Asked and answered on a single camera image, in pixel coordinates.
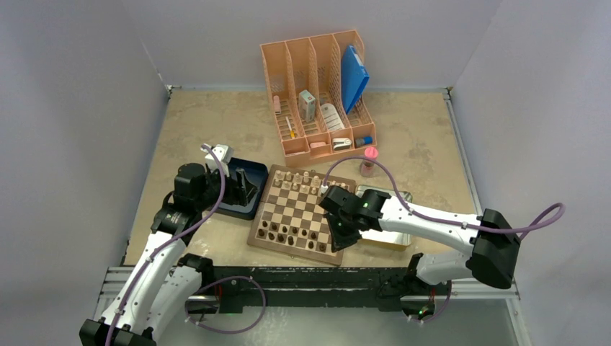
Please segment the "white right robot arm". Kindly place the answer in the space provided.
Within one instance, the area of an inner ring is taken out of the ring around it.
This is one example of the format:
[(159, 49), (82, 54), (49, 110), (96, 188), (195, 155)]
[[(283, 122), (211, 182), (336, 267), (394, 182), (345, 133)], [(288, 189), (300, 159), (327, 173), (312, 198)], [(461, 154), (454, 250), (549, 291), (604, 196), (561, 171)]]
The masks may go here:
[(512, 286), (521, 241), (514, 232), (501, 232), (507, 222), (495, 210), (485, 210), (482, 216), (449, 213), (408, 205), (379, 190), (357, 196), (338, 186), (327, 188), (318, 204), (329, 225), (333, 252), (356, 244), (366, 231), (398, 232), (448, 246), (448, 252), (411, 258), (404, 282), (413, 293), (464, 278), (492, 288)]

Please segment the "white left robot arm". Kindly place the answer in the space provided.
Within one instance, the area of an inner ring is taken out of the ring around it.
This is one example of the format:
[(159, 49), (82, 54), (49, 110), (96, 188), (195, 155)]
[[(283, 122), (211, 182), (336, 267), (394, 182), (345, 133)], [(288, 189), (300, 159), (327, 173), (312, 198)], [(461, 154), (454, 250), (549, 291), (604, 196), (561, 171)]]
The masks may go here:
[(242, 168), (225, 164), (185, 164), (174, 189), (153, 218), (151, 233), (136, 266), (98, 320), (79, 330), (83, 345), (156, 345), (170, 318), (193, 293), (205, 295), (232, 281), (261, 286), (249, 276), (217, 278), (211, 259), (184, 254), (192, 235), (222, 204), (247, 206), (258, 187)]

